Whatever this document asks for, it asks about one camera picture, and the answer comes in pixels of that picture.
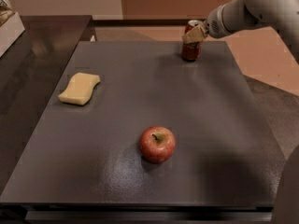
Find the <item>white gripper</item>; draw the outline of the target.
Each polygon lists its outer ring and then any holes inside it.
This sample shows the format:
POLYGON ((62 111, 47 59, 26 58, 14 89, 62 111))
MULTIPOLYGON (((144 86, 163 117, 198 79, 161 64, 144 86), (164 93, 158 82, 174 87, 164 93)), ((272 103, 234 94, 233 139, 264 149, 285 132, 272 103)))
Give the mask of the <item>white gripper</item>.
POLYGON ((206 18, 206 24, 199 23, 195 26, 186 25, 187 32, 183 35, 184 44, 202 42, 210 35, 213 38, 223 38, 231 34, 225 27, 222 12, 224 6, 219 6, 212 10, 206 18))

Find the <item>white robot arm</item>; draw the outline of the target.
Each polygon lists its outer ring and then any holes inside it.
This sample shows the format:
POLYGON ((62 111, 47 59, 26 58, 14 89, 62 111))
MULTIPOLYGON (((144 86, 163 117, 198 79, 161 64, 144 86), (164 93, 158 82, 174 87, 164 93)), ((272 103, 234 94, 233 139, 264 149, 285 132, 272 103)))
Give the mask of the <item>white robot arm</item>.
POLYGON ((223 38, 264 27, 277 32, 299 63, 299 0, 232 0, 212 10, 182 40, 191 44, 204 41, 208 35, 223 38))

